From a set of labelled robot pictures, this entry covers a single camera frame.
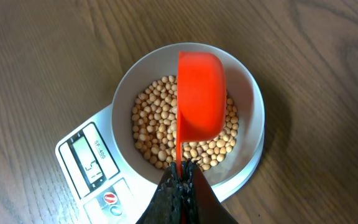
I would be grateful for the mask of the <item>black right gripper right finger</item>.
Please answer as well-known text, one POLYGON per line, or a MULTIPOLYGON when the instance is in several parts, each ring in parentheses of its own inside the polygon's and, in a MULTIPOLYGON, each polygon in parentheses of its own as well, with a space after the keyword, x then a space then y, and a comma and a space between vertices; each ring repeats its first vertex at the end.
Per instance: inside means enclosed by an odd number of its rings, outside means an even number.
POLYGON ((233 224, 237 221, 221 205, 211 186, 195 162, 182 162, 185 189, 185 212, 188 223, 233 224))

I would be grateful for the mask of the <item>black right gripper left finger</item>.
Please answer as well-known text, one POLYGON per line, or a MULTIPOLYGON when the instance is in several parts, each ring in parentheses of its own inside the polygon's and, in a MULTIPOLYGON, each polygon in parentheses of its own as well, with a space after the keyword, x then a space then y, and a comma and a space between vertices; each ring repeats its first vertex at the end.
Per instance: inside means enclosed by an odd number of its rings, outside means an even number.
POLYGON ((176 163, 165 169, 157 189, 136 224, 180 224, 181 190, 176 163))

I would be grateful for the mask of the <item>red plastic measuring scoop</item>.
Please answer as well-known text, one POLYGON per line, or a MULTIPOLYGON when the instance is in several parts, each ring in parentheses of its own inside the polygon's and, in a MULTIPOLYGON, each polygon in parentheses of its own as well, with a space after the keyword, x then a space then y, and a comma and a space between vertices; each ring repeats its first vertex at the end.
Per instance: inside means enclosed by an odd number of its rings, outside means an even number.
POLYGON ((207 52, 178 54, 177 156, 183 142, 206 141, 223 128, 226 76, 220 59, 207 52))

